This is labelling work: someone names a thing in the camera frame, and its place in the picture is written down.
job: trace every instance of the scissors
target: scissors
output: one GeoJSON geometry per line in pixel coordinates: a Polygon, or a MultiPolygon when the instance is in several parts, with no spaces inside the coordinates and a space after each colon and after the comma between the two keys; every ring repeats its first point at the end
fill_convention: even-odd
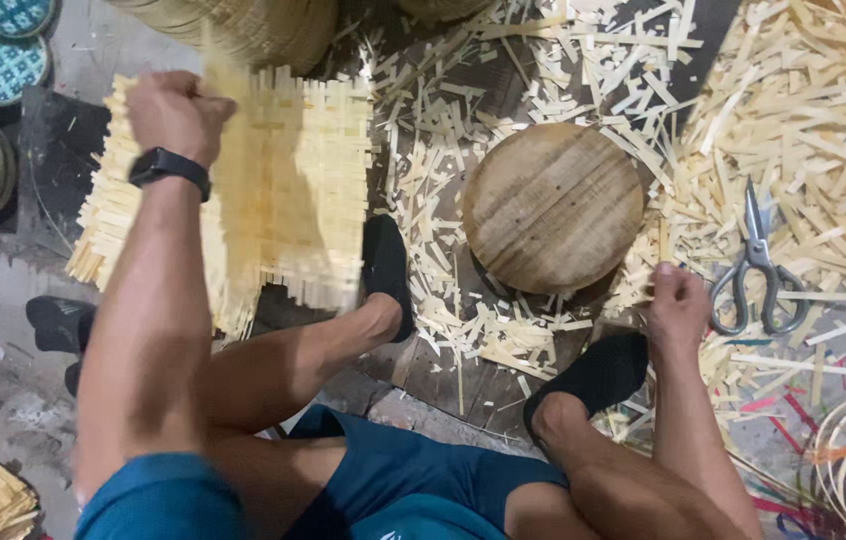
{"type": "Polygon", "coordinates": [[[796,300],[796,313],[785,325],[776,325],[773,320],[773,310],[776,307],[776,293],[779,292],[782,283],[789,283],[792,289],[804,292],[806,289],[796,276],[789,273],[789,270],[782,266],[774,266],[769,261],[769,247],[766,244],[766,234],[763,230],[763,220],[760,214],[760,207],[756,204],[756,191],[753,190],[753,179],[746,181],[746,231],[749,239],[746,240],[746,251],[740,257],[736,266],[730,268],[729,272],[719,279],[713,292],[710,293],[712,301],[712,312],[710,320],[713,328],[724,336],[736,336],[746,328],[749,323],[749,312],[746,309],[746,290],[743,287],[743,280],[746,271],[756,268],[766,277],[766,297],[763,301],[763,329],[767,336],[787,334],[796,329],[806,320],[806,313],[810,308],[809,300],[796,300]],[[717,295],[726,287],[726,284],[733,280],[733,303],[736,305],[736,325],[726,326],[719,322],[717,313],[717,295]]]}

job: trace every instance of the black watch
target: black watch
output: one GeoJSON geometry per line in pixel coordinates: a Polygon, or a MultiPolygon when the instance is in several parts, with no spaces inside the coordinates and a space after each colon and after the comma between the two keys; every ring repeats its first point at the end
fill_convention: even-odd
{"type": "Polygon", "coordinates": [[[196,184],[203,193],[203,202],[210,200],[210,173],[202,165],[165,148],[156,147],[137,157],[130,172],[129,183],[142,189],[147,184],[167,176],[183,177],[196,184]]]}

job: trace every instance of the round wooden board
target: round wooden board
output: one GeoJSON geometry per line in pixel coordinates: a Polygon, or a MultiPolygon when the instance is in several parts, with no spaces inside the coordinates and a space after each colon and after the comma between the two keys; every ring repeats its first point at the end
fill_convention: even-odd
{"type": "Polygon", "coordinates": [[[596,282],[622,261],[642,221],[629,156],[574,124],[533,126],[502,141],[463,199],[463,230],[479,262],[531,293],[596,282]]]}

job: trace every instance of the scissor blade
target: scissor blade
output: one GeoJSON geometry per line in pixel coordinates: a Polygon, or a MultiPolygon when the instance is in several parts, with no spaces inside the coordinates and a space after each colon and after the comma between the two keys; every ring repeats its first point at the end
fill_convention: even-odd
{"type": "Polygon", "coordinates": [[[753,179],[746,181],[746,231],[754,240],[766,240],[763,223],[760,218],[760,206],[756,204],[756,190],[753,189],[753,179]]]}

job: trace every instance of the hand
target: hand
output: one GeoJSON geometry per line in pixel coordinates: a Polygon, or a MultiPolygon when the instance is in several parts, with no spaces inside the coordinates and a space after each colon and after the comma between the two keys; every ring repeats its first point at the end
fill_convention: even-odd
{"type": "Polygon", "coordinates": [[[189,71],[148,73],[129,91],[129,120],[143,151],[160,146],[207,169],[219,158],[223,124],[237,103],[200,95],[199,81],[189,71]]]}
{"type": "Polygon", "coordinates": [[[698,369],[699,342],[710,317],[710,299],[703,280],[661,262],[653,282],[656,299],[649,307],[647,323],[654,365],[662,362],[698,369]]]}

